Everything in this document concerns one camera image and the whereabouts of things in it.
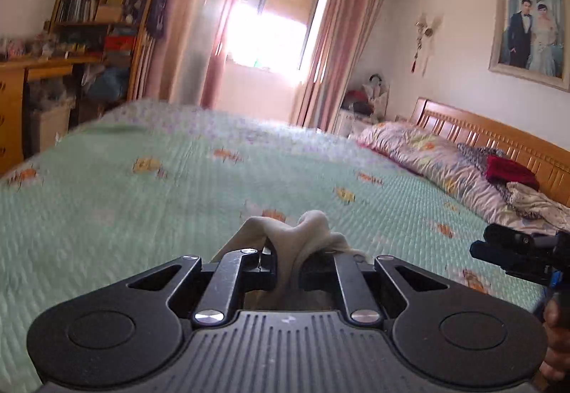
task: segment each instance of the mattress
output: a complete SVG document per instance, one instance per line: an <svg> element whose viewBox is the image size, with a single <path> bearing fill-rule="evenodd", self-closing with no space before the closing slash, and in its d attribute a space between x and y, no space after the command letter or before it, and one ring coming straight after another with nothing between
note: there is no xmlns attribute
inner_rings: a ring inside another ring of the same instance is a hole
<svg viewBox="0 0 570 393"><path fill-rule="evenodd" d="M45 309L184 254L208 260L249 216L320 209L392 254L531 309L541 287L472 259L485 222L354 141L140 101L79 128L0 185L0 391L40 385L25 347Z"/></svg>

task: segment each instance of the picture frame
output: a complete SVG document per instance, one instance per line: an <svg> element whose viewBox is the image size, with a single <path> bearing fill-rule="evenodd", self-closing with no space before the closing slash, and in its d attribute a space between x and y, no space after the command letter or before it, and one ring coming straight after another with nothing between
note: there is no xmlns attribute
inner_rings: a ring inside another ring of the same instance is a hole
<svg viewBox="0 0 570 393"><path fill-rule="evenodd" d="M489 70L570 91L570 0L497 0Z"/></svg>

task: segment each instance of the groom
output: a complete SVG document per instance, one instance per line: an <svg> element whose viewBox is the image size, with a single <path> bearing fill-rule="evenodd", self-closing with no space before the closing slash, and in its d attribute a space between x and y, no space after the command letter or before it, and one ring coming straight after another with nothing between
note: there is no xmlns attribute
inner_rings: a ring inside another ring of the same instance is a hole
<svg viewBox="0 0 570 393"><path fill-rule="evenodd" d="M508 26L509 65L526 68L531 53L532 1L522 0L520 12L513 14Z"/></svg>

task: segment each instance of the wooden headboard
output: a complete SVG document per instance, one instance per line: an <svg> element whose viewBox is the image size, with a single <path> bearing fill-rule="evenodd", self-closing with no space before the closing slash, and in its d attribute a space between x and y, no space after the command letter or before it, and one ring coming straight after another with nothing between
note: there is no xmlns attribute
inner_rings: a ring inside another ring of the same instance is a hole
<svg viewBox="0 0 570 393"><path fill-rule="evenodd" d="M497 147L536 176L540 190L570 206L570 152L528 132L420 97L410 122L453 142Z"/></svg>

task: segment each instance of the human hand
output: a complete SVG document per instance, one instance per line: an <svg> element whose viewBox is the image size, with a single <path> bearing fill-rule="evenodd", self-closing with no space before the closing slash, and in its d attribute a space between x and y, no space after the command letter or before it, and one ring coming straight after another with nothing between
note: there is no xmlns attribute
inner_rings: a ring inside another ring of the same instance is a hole
<svg viewBox="0 0 570 393"><path fill-rule="evenodd" d="M570 328L557 327L560 308L551 300L544 308L544 329L548 336L548 350L540 372L550 381L560 381L570 370Z"/></svg>

